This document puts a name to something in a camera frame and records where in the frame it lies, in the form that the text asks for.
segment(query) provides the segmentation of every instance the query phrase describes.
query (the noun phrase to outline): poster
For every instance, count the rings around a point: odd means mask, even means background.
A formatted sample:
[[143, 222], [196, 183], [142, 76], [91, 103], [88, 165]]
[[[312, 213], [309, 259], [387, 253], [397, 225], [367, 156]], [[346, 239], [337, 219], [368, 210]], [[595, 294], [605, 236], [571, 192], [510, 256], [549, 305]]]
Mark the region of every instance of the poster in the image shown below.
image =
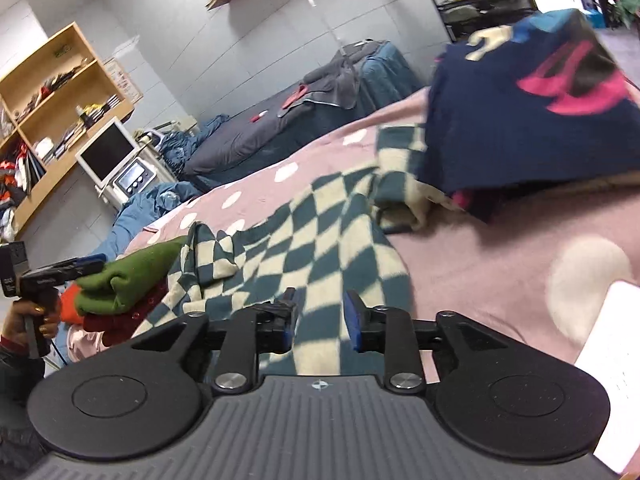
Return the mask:
[[107, 74], [111, 76], [120, 91], [131, 101], [132, 104], [142, 99], [142, 92], [133, 83], [128, 73], [120, 66], [118, 61], [113, 57], [104, 62], [104, 68]]

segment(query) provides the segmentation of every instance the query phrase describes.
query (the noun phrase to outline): metal screw cap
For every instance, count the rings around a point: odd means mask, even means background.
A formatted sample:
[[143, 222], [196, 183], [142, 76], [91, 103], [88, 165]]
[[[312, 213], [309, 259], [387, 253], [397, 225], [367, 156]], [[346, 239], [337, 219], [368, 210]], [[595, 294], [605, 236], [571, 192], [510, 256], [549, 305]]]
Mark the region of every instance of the metal screw cap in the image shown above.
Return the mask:
[[399, 390], [410, 390], [422, 384], [422, 378], [411, 372], [400, 372], [391, 377], [391, 385]]
[[237, 372], [228, 372], [226, 374], [220, 374], [216, 377], [216, 384], [218, 387], [225, 390], [235, 390], [241, 388], [246, 383], [246, 377]]

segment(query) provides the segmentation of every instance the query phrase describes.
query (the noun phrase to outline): bookshelf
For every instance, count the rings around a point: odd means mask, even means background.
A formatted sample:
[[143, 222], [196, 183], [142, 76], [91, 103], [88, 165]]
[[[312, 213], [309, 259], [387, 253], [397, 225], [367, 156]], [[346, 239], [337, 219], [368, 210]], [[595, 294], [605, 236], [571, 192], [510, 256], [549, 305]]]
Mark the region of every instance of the bookshelf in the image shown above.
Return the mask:
[[[35, 108], [24, 114], [32, 96], [43, 83], [60, 73], [76, 69], [73, 77], [60, 88], [41, 99]], [[16, 208], [14, 226], [17, 238], [37, 213], [50, 193], [65, 179], [76, 164], [75, 154], [109, 119], [126, 120], [133, 104], [120, 91], [104, 69], [79, 27], [72, 23], [32, 53], [12, 72], [0, 80], [0, 104], [8, 112], [14, 126], [8, 137], [0, 139], [0, 160], [21, 141], [33, 151], [33, 146], [45, 137], [54, 145], [78, 120], [76, 106], [104, 104], [117, 95], [120, 102], [108, 110], [94, 126], [68, 145], [66, 152], [45, 166], [46, 174], [33, 186], [30, 195]], [[17, 120], [15, 115], [22, 115]]]

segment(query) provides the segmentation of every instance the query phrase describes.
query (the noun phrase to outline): white monitor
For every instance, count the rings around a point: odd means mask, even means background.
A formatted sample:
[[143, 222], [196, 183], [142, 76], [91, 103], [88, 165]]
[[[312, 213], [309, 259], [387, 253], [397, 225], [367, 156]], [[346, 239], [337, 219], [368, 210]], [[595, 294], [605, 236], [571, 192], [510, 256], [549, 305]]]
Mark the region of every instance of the white monitor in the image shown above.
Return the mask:
[[103, 189], [131, 160], [138, 144], [123, 124], [112, 119], [76, 153], [78, 164]]

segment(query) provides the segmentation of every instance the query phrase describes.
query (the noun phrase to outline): checkered blanket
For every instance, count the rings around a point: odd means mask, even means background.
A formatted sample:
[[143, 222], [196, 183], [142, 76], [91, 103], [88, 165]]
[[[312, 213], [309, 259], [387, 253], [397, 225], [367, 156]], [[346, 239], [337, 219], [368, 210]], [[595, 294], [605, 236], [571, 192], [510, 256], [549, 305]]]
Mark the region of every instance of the checkered blanket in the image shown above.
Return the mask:
[[169, 293], [137, 333], [181, 314], [225, 319], [245, 306], [297, 289], [294, 346], [260, 361], [270, 374], [373, 374], [378, 354], [351, 349], [342, 294], [356, 290], [368, 306], [409, 310], [412, 288], [385, 232], [426, 221], [429, 202], [414, 172], [425, 145], [416, 126], [378, 132], [376, 160], [315, 180], [264, 222], [246, 231], [214, 234], [196, 222], [168, 275]]

